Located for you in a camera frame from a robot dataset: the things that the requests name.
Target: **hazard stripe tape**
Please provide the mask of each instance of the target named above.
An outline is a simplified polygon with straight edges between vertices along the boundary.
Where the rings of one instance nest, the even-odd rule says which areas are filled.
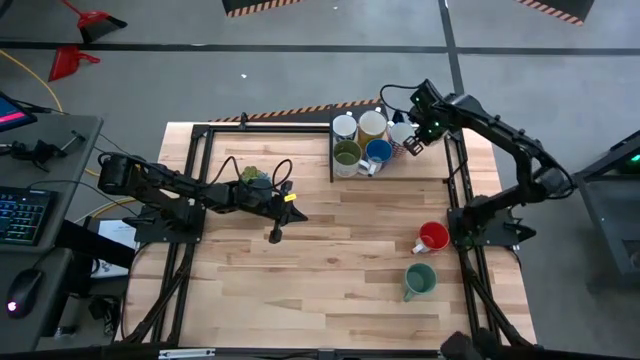
[[[522,5],[526,5],[530,8],[541,11],[547,15],[555,16],[560,20],[568,22],[569,24],[578,25],[578,26],[584,25],[584,22],[578,19],[576,16],[573,16],[569,13],[565,13],[562,10],[555,9],[539,1],[536,1],[536,0],[516,0],[516,1],[521,3]]]
[[[380,99],[379,98],[375,98],[375,99],[371,99],[371,100],[350,101],[350,102],[344,102],[344,103],[338,103],[338,104],[332,104],[332,105],[309,106],[309,107],[303,107],[303,108],[298,108],[298,109],[274,111],[274,112],[262,113],[262,114],[253,114],[253,115],[249,115],[249,120],[257,120],[257,119],[265,120],[265,119],[268,119],[268,118],[271,118],[271,117],[296,115],[296,114],[307,114],[307,113],[312,113],[312,112],[316,112],[316,111],[329,110],[329,109],[331,109],[332,106],[337,108],[337,109],[340,109],[340,108],[346,108],[346,107],[351,107],[351,106],[363,106],[363,105],[372,105],[372,104],[378,104],[378,103],[380,103]],[[220,118],[220,119],[216,119],[216,120],[210,120],[209,122],[239,122],[239,121],[240,121],[240,117],[239,116],[235,116],[235,117],[228,117],[228,118]]]
[[[233,11],[229,11],[227,13],[227,16],[238,17],[238,16],[249,15],[249,14],[257,13],[264,10],[269,10],[269,9],[273,9],[273,8],[277,8],[285,5],[299,3],[301,1],[302,0],[271,0],[271,1],[264,2],[262,4],[246,6],[243,8],[235,9]]]

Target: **keyboard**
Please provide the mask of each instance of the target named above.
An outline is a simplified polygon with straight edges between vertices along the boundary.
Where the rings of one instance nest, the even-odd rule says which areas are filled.
[[[0,186],[0,244],[38,244],[56,192]]]

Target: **desk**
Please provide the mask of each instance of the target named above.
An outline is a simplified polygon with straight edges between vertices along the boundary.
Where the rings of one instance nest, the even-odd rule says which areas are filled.
[[[161,163],[184,169],[192,126],[167,125]],[[491,144],[472,133],[466,141],[475,192],[499,191]],[[451,247],[410,253],[423,222],[446,223],[449,198],[442,178],[420,173],[410,176],[413,180],[330,183],[327,143],[328,135],[321,134],[216,135],[208,180],[229,155],[241,169],[256,165],[269,173],[291,158],[296,207],[309,221],[287,225],[282,242],[272,245],[267,242],[270,221],[240,212],[208,212],[196,247],[180,346],[437,349],[454,331],[469,332],[457,253]],[[444,156],[438,161],[446,166]],[[229,167],[221,181],[234,177]],[[136,261],[126,307],[128,331],[158,296],[167,249],[152,244]],[[486,249],[486,258],[494,298],[522,335],[535,341],[513,255]],[[430,295],[403,303],[402,276],[416,262],[432,265],[439,284]],[[481,306],[479,312],[486,323]]]
[[[72,138],[71,130],[76,130],[87,139],[84,143],[69,149],[70,153],[66,158],[55,158],[47,162],[49,173],[35,168],[26,161],[17,161],[8,156],[0,157],[0,169],[3,174],[11,174],[0,178],[0,185],[25,187],[41,180],[79,181],[101,127],[102,120],[96,117],[39,115],[38,122],[34,124],[0,133],[0,143],[17,140],[28,145],[33,145],[41,139],[62,146]],[[72,183],[43,184],[42,188],[57,191],[58,197],[38,246],[0,245],[0,296],[3,299],[15,276],[33,266],[38,258],[53,246],[76,187],[77,185]],[[64,306],[64,300],[60,300],[58,295],[71,258],[71,250],[56,249],[38,265],[45,272],[45,278],[36,305],[27,317],[20,320],[9,319],[4,309],[0,311],[0,352],[35,349],[48,322],[55,317],[53,312],[57,310],[58,305]]]

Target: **monitor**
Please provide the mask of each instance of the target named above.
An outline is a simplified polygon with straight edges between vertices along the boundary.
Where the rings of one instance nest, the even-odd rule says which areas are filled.
[[[31,124],[38,119],[0,92],[0,132]]]

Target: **white paper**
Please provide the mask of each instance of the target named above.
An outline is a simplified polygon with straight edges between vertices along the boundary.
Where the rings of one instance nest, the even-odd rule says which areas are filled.
[[[136,229],[125,224],[122,220],[101,221],[98,234],[132,249],[138,248],[138,243],[133,240],[136,235]],[[100,262],[100,267],[98,268],[98,271],[91,275],[94,279],[126,276],[129,274],[129,269],[125,269],[118,265],[112,265],[104,260],[98,261]]]

